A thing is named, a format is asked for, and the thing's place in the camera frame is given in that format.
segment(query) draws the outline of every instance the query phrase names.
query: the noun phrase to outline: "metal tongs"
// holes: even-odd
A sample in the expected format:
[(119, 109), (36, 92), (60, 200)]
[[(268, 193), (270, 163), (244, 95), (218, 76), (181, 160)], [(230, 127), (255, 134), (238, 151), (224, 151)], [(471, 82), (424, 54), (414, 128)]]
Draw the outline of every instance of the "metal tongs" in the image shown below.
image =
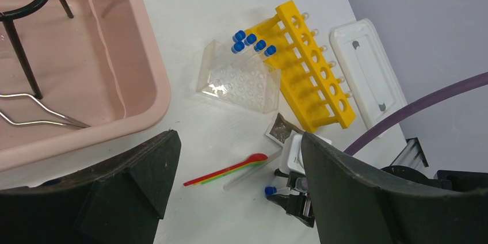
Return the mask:
[(0, 110), (0, 117), (5, 119), (10, 125), (16, 127), (25, 127), (25, 126), (35, 126), (35, 125), (53, 125), (58, 127), (71, 127), (76, 129), (83, 129), (90, 127), (89, 125), (73, 119), (72, 117), (63, 115), (61, 113), (55, 112), (50, 108), (47, 108), (44, 104), (42, 104), (39, 100), (37, 100), (33, 95), (28, 93), (17, 93), (17, 94), (0, 94), (0, 99), (16, 99), (16, 98), (30, 98), (34, 101), (39, 107), (41, 107), (44, 111), (48, 112), (50, 115), (56, 116), (65, 122), (61, 121), (54, 121), (54, 120), (33, 120), (33, 121), (26, 121), (26, 122), (15, 122), (9, 117), (7, 117), (1, 110)]

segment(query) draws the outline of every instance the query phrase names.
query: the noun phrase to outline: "purple tube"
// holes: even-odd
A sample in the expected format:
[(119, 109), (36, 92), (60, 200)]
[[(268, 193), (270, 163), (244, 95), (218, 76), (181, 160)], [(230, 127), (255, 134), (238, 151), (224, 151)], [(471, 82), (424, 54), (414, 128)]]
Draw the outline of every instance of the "purple tube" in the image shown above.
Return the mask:
[(352, 156), (361, 150), (361, 148), (366, 146), (366, 144), (368, 144), (370, 141), (381, 135), (384, 131), (388, 130), (393, 125), (399, 123), (407, 117), (448, 98), (486, 85), (488, 85), (488, 73), (482, 73), (428, 94), (419, 100), (406, 105), (405, 107), (391, 114), (391, 116), (380, 121), (377, 125), (373, 126), (373, 128), (369, 129), (355, 142), (353, 142), (344, 151), (344, 153)]

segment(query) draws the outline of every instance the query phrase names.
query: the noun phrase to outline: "red spoon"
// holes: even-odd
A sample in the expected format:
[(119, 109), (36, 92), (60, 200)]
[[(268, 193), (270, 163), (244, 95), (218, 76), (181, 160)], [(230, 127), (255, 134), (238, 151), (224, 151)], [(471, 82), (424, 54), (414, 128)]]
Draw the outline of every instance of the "red spoon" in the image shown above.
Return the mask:
[(242, 161), (240, 163), (237, 163), (235, 165), (229, 166), (229, 167), (224, 168), (222, 170), (213, 172), (209, 175), (205, 175), (205, 176), (202, 176), (200, 178), (193, 179), (191, 181), (184, 183), (183, 185), (189, 186), (189, 185), (195, 185), (195, 184), (204, 184), (206, 182), (213, 181), (217, 178), (220, 178), (220, 177), (223, 177), (227, 174), (235, 172), (235, 171), (237, 171), (241, 168), (244, 168), (248, 165), (255, 165), (255, 164), (262, 163), (267, 159), (268, 159), (268, 156), (266, 156), (265, 154), (262, 154), (262, 153), (252, 154), (247, 159), (245, 159), (244, 161)]

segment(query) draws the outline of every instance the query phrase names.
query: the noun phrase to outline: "white tabletop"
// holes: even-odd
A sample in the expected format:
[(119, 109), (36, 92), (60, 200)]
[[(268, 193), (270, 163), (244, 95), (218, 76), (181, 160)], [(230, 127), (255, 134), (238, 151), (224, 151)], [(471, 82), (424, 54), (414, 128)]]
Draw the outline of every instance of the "white tabletop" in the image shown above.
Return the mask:
[[(267, 185), (283, 186), (274, 178), (277, 161), (260, 174), (225, 192), (224, 183), (236, 174), (210, 184), (184, 188), (182, 183), (237, 163), (256, 152), (271, 154), (278, 146), (264, 136), (273, 113), (263, 115), (213, 100), (195, 92), (201, 54), (212, 39), (223, 39), (272, 17), (276, 6), (288, 0), (144, 0), (171, 83), (171, 104), (155, 128), (94, 147), (67, 153), (0, 173), (0, 189), (36, 186), (128, 150), (168, 129), (178, 131), (180, 162), (166, 216), (159, 222), (155, 243), (319, 243), (317, 229), (305, 227), (264, 197)], [(355, 21), (348, 0), (294, 0), (310, 13), (309, 28), (318, 28), (319, 45), (330, 48), (331, 28)], [(327, 60), (335, 60), (331, 49)], [(336, 76), (341, 75), (337, 66)], [(321, 128), (317, 134), (345, 149), (366, 131), (358, 115), (350, 128)], [(280, 97), (279, 111), (298, 125)], [(356, 157), (376, 167), (390, 164), (405, 146), (397, 125), (374, 140)]]

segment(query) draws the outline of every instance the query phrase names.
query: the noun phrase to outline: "yellow test tube rack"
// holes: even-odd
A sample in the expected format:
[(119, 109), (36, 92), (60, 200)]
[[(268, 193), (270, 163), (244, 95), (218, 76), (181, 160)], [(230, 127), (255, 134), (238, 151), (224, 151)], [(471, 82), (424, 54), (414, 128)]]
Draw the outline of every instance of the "yellow test tube rack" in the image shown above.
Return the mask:
[(356, 114), (331, 71), (335, 63), (328, 63), (314, 40), (318, 31), (310, 31), (305, 24), (308, 14), (300, 14), (293, 1), (276, 8), (276, 15), (246, 31), (258, 40), (273, 44), (277, 53), (266, 63), (281, 69), (281, 92), (308, 132), (320, 126), (339, 123), (348, 128)]

